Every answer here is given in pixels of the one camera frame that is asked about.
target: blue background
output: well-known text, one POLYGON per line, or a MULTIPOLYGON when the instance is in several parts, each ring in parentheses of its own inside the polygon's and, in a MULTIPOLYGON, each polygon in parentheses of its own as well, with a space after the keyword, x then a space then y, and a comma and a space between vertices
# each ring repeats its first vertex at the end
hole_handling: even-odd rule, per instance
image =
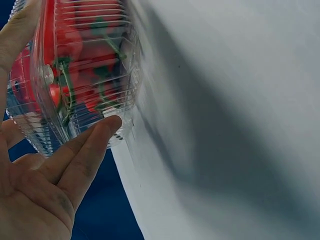
MULTIPOLYGON (((14 0, 2 1, 1 28, 8 21, 13 4, 14 0)), ((26 140, 9 151, 11 160, 34 152, 26 140)), ((72 239, 143 240, 111 151, 107 152, 95 180, 76 213, 72 239)))

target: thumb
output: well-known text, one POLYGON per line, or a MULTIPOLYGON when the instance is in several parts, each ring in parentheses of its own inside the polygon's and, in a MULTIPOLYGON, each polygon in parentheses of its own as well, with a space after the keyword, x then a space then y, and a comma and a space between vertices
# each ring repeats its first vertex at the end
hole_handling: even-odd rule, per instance
POLYGON ((40 15, 41 2, 41 0, 28 1, 25 8, 15 14, 0 31, 1 120, 6 106, 8 74, 18 54, 24 49, 34 35, 40 15))

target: hand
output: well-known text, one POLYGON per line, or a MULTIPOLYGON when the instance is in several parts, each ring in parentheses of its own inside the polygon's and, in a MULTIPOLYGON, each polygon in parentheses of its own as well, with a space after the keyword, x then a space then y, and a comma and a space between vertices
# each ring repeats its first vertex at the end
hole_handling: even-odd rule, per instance
MULTIPOLYGON (((32 1, 0 32, 0 119, 11 65, 32 38, 40 12, 32 1)), ((109 117, 44 159, 27 154, 10 162, 8 149, 24 136, 12 120, 0 121, 0 239, 69 240, 79 204, 121 126, 109 117)))

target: white wall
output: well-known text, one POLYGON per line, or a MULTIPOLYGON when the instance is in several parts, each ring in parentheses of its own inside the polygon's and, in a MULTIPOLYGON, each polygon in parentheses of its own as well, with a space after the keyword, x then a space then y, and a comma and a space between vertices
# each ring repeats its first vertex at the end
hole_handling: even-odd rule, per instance
POLYGON ((113 154, 145 239, 320 239, 320 1, 133 2, 146 76, 113 154))

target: clear plastic container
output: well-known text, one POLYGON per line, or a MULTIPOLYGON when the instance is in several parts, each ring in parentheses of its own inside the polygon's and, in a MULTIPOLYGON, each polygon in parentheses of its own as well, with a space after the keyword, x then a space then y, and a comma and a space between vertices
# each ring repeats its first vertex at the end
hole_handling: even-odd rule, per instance
MULTIPOLYGON (((16 0, 12 14, 25 0, 16 0)), ((15 60, 7 113, 43 155, 112 115, 132 127, 140 44, 125 0, 43 0, 34 38, 15 60)))

